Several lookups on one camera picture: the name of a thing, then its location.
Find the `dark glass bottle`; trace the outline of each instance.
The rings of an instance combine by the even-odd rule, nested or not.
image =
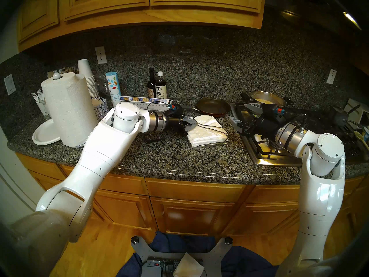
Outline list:
[[[147,97],[156,98],[154,67],[150,67],[150,80],[147,82]]]

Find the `granite countertop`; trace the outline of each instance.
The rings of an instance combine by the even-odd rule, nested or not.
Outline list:
[[[75,166],[82,148],[62,141],[39,146],[32,141],[36,128],[49,116],[40,114],[8,141],[8,148],[37,159]],[[297,185],[299,167],[255,166],[227,117],[217,118],[229,133],[224,146],[190,149],[187,139],[175,133],[157,143],[146,143],[139,133],[114,174],[225,184]],[[346,178],[369,173],[369,163],[346,165]]]

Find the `power strip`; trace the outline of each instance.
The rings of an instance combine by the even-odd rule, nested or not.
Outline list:
[[[147,262],[146,262],[146,266],[147,267],[156,267],[156,268],[161,268],[160,264],[162,262],[164,262],[163,264],[163,271],[165,272],[165,268],[167,273],[173,273],[174,270],[176,270],[179,262],[181,260],[179,259],[158,259],[158,258],[154,258],[154,257],[149,257],[147,258]],[[202,261],[202,259],[200,260],[196,260],[201,266],[204,264],[204,262]]]

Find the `soy sauce bottle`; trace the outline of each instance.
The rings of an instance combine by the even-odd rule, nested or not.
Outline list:
[[[158,71],[158,80],[155,82],[155,98],[166,99],[166,81],[163,78],[163,72]]]
[[[150,67],[150,80],[147,82],[147,97],[156,98],[154,67]]]

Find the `bottle label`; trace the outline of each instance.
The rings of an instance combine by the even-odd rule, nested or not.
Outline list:
[[[156,98],[166,99],[166,85],[164,86],[155,86],[156,88]]]
[[[147,97],[149,98],[155,98],[154,97],[154,90],[152,88],[147,89]]]

